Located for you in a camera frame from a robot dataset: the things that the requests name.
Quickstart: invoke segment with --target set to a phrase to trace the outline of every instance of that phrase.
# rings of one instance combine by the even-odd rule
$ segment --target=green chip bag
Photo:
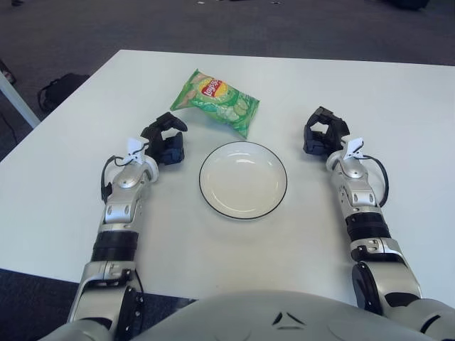
[[[254,97],[196,70],[171,105],[171,110],[197,107],[215,120],[231,125],[246,138],[258,105],[259,101]]]

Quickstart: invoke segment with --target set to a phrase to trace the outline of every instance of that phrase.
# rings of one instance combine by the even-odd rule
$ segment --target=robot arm
[[[325,134],[312,131],[316,122],[328,125]],[[309,119],[304,130],[306,153],[327,155],[326,167],[337,193],[351,240],[351,257],[357,264],[352,279],[359,308],[438,340],[455,335],[455,310],[438,301],[423,299],[409,264],[390,236],[381,207],[388,196],[388,178],[382,164],[361,152],[362,138],[353,138],[347,124],[323,107]],[[378,202],[361,160],[377,161],[386,189]]]
[[[131,338],[132,325],[144,305],[144,289],[134,261],[143,203],[149,185],[158,179],[157,163],[184,159],[181,132],[165,140],[161,137],[161,132],[170,128],[187,130],[181,120],[166,113],[146,127],[142,137],[128,140],[127,156],[107,160],[101,179],[106,206],[91,260],[84,267],[68,323],[44,340]],[[112,161],[122,170],[105,185],[105,170]]]

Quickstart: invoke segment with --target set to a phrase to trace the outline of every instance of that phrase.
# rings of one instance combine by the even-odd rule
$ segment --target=table leg
[[[10,103],[16,108],[19,114],[35,128],[40,124],[39,118],[31,111],[30,107],[24,102],[14,87],[8,82],[3,73],[0,72],[0,91],[4,93]]]

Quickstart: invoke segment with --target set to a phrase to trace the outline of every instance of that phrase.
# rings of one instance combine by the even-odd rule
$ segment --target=gray carpet
[[[119,49],[455,65],[455,1],[405,11],[381,0],[26,0],[0,3],[0,58],[42,119],[36,93],[92,74]],[[30,127],[0,95],[23,139]],[[14,147],[0,121],[0,160]],[[65,322],[76,285],[0,271],[0,339],[35,340]],[[188,302],[147,296],[146,326]]]

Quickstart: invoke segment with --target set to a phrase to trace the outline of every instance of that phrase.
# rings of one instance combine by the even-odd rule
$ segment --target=plate rim
[[[281,197],[281,199],[279,200],[279,202],[268,212],[265,212],[264,214],[261,214],[261,215],[258,215],[256,217],[251,217],[251,218],[239,218],[239,217],[233,217],[232,215],[227,215],[219,210],[217,210],[216,208],[214,208],[210,203],[209,201],[207,200],[207,198],[205,197],[204,195],[204,192],[202,191],[202,187],[200,185],[200,175],[202,173],[202,168],[204,167],[205,165],[205,162],[207,161],[208,158],[210,158],[210,155],[212,155],[213,153],[215,153],[218,149],[224,147],[224,146],[227,146],[228,144],[256,144],[264,149],[267,149],[270,153],[272,153],[276,158],[277,160],[281,163],[282,167],[283,167],[283,171],[284,171],[284,176],[286,178],[286,186],[284,188],[284,192],[283,192],[283,196]],[[213,208],[216,212],[220,213],[221,215],[224,215],[225,217],[228,217],[228,218],[231,218],[231,219],[236,219],[236,220],[254,220],[254,219],[258,219],[258,218],[261,218],[261,217],[264,217],[265,215],[268,215],[270,213],[272,213],[273,211],[275,211],[275,209],[279,206],[279,204],[282,203],[283,199],[284,199],[284,196],[286,195],[286,192],[287,192],[287,172],[286,172],[286,167],[284,167],[284,164],[282,163],[281,159],[278,157],[277,154],[275,154],[273,151],[271,151],[270,149],[268,149],[266,146],[263,146],[262,144],[257,144],[256,142],[250,142],[250,141],[233,141],[233,142],[227,142],[226,144],[222,144],[221,146],[213,149],[204,159],[204,161],[202,162],[202,164],[200,165],[200,168],[199,168],[199,191],[201,193],[201,195],[203,196],[204,200],[206,203],[208,203],[208,205]]]

